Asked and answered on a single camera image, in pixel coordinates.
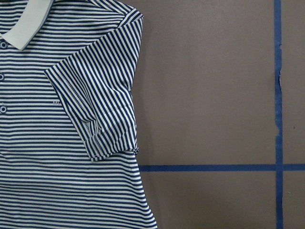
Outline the blue white striped polo shirt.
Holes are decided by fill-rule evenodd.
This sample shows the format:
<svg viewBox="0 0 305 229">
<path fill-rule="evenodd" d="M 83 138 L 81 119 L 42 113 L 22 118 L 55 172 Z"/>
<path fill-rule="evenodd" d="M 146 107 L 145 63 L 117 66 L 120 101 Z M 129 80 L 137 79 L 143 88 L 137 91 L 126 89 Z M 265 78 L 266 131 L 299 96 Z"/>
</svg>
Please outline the blue white striped polo shirt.
<svg viewBox="0 0 305 229">
<path fill-rule="evenodd" d="M 116 0 L 1 1 L 1 228 L 157 228 L 136 159 L 143 19 Z"/>
</svg>

